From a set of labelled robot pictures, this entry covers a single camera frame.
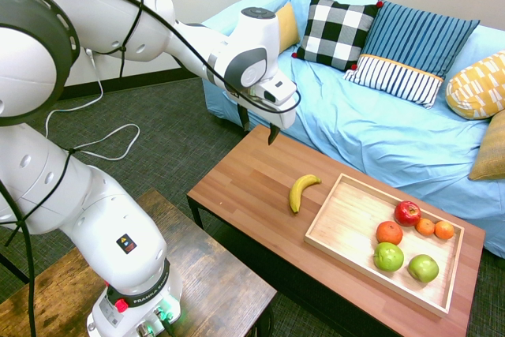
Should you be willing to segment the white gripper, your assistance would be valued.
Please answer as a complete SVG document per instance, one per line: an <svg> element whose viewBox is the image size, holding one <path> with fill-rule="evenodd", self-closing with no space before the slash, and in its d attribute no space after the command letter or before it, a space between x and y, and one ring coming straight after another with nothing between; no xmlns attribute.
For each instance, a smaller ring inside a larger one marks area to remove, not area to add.
<svg viewBox="0 0 505 337"><path fill-rule="evenodd" d="M238 105L238 115L241 126L245 132L249 131L249 111L262 117L270 123L270 133L267 139L272 145L280 133L280 129L288 129L295 121L297 96L291 96L285 103L276 105L266 99L257 96L249 96L244 93L234 94L225 91L226 95Z"/></svg>

